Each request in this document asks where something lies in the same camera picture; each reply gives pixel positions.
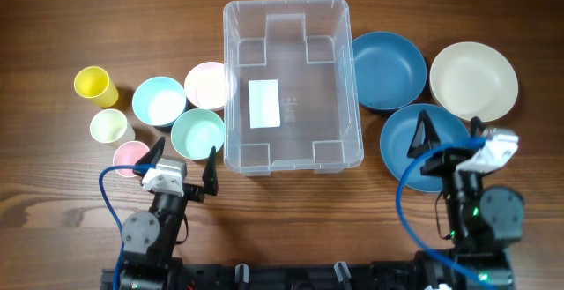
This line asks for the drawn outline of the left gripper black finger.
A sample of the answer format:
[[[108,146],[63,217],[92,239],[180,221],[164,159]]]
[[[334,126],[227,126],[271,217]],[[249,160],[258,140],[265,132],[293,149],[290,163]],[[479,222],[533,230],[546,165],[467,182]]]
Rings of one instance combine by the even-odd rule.
[[[133,168],[134,175],[145,175],[150,168],[156,168],[159,159],[164,152],[166,140],[164,137],[155,143],[155,145],[143,155],[135,164]]]
[[[216,147],[213,146],[206,161],[204,172],[202,174],[202,181],[204,184],[204,193],[206,195],[217,196],[219,192],[219,180],[217,176],[217,163],[216,163]]]

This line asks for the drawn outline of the pink cup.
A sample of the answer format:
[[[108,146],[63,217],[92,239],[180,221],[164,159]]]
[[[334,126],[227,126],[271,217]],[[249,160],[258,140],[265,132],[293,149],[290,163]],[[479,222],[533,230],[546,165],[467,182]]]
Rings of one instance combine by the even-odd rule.
[[[135,165],[148,152],[149,147],[140,141],[126,142],[115,151],[113,165]]]

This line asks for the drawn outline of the dark blue plate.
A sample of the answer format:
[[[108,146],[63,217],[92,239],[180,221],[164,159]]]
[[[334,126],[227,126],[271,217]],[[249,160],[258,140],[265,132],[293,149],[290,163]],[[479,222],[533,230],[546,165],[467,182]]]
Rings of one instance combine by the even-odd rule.
[[[407,156],[419,113],[426,111],[442,144],[459,142],[470,136],[465,125],[449,111],[431,104],[413,104],[399,109],[382,128],[380,150],[387,169],[399,180],[413,162]]]
[[[415,101],[427,84],[427,63],[419,49],[392,32],[371,32],[352,42],[360,105],[389,111]]]

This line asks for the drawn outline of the cream plate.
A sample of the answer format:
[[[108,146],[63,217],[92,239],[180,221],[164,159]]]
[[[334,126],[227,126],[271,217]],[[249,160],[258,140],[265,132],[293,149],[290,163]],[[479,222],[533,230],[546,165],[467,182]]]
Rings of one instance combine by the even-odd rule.
[[[491,122],[505,116],[519,93],[517,75],[508,59],[473,41],[452,44],[435,57],[429,87],[439,105],[465,121],[477,116]]]

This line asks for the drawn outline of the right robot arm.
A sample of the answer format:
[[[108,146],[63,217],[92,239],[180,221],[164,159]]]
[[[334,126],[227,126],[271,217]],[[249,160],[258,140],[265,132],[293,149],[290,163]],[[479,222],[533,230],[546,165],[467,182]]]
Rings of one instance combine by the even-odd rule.
[[[407,155],[412,163],[400,181],[414,169],[442,181],[452,249],[435,250],[413,230],[420,246],[415,257],[416,278],[425,289],[512,289],[515,276],[508,247],[523,236],[524,199],[507,186],[484,187],[484,177],[505,166],[518,148],[512,130],[486,127],[471,119],[469,138],[441,142],[427,111],[418,116]]]

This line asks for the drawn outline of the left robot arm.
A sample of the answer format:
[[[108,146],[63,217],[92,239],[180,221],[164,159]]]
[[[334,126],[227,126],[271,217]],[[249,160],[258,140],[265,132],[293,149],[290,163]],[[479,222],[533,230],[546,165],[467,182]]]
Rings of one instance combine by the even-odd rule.
[[[219,191],[216,152],[209,152],[201,185],[185,182],[184,161],[163,156],[165,139],[157,143],[133,165],[144,190],[153,194],[146,212],[130,215],[120,229],[122,249],[115,267],[114,289],[176,289],[182,260],[173,257],[181,227],[188,226],[185,209],[189,202],[202,203]]]

